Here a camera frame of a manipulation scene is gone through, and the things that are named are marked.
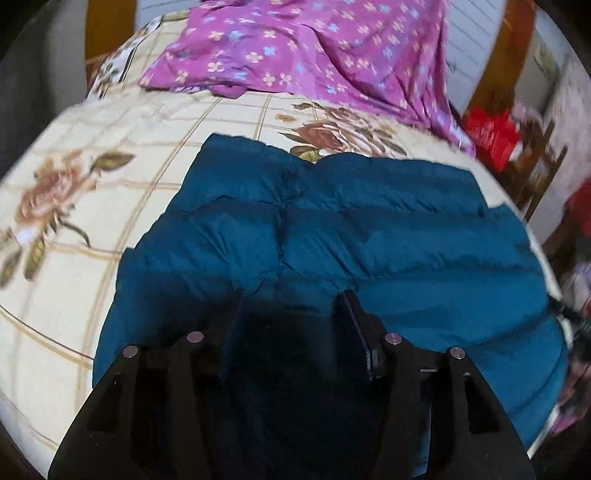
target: metal pin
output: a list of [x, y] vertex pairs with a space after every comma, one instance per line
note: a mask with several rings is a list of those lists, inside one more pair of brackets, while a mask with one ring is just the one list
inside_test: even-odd
[[464, 351], [463, 348], [460, 348], [458, 346], [453, 346], [449, 352], [451, 353], [453, 358], [457, 358], [458, 360], [461, 360], [462, 358], [464, 358], [466, 356], [466, 352]]
[[202, 332], [191, 332], [187, 335], [187, 341], [189, 343], [199, 343], [202, 342], [205, 338], [205, 335]]
[[125, 358], [133, 358], [139, 352], [139, 349], [135, 345], [128, 345], [123, 349], [123, 356]]
[[402, 337], [397, 333], [387, 333], [384, 338], [390, 345], [398, 345], [399, 343], [402, 343]]

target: pink flower print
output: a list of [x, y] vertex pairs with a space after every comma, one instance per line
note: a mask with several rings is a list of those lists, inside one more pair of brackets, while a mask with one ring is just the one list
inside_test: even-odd
[[281, 73], [279, 77], [281, 77], [281, 80], [279, 80], [279, 85], [283, 85], [284, 83], [288, 86], [291, 85], [291, 75]]
[[177, 72], [177, 78], [176, 78], [175, 82], [183, 85], [185, 83], [185, 81], [187, 80], [188, 76], [189, 76], [189, 73], [186, 70], [179, 70]]
[[213, 41], [220, 41], [223, 37], [223, 32], [211, 32], [208, 36]]
[[147, 87], [150, 84], [150, 81], [152, 80], [152, 77], [153, 77], [153, 74], [145, 75], [139, 81], [139, 85], [142, 86], [142, 87]]
[[259, 55], [257, 52], [252, 51], [245, 55], [245, 58], [250, 61], [251, 63], [259, 63], [262, 60], [262, 55]]
[[269, 87], [275, 83], [275, 77], [271, 75], [270, 72], [267, 72], [265, 76], [262, 78], [262, 81], [265, 82]]
[[223, 65], [221, 61], [211, 61], [207, 64], [208, 72], [223, 72], [224, 69], [220, 68]]

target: wooden furniture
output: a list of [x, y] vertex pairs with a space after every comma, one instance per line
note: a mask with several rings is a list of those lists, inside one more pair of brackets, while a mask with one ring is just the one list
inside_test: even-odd
[[[548, 146], [555, 126], [551, 121], [543, 133], [533, 125], [529, 130], [526, 126], [522, 136], [523, 152], [516, 162], [508, 163], [503, 172], [497, 175], [501, 186], [517, 208], [523, 210], [527, 207], [524, 215], [526, 222], [530, 221], [568, 152], [568, 148], [564, 147], [556, 157], [553, 149]], [[538, 165], [541, 168], [532, 179], [532, 173]]]
[[135, 32], [137, 0], [88, 0], [86, 78]]

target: bed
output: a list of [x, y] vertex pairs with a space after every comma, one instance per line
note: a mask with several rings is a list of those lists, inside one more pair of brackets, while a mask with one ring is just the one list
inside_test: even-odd
[[[146, 92], [138, 81], [186, 18], [165, 15], [137, 32], [105, 61], [87, 101], [55, 119], [0, 184], [0, 420], [44, 476], [91, 391], [118, 261], [163, 213], [210, 134], [310, 161], [343, 149], [425, 158], [470, 170], [489, 206], [512, 206], [476, 160], [384, 116], [286, 93]], [[548, 292], [560, 297], [530, 239]]]

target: clothing pile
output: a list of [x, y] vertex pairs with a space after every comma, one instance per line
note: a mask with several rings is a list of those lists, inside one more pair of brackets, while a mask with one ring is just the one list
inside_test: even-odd
[[471, 153], [445, 85], [447, 0], [209, 0], [147, 69], [149, 89], [290, 92], [394, 116]]

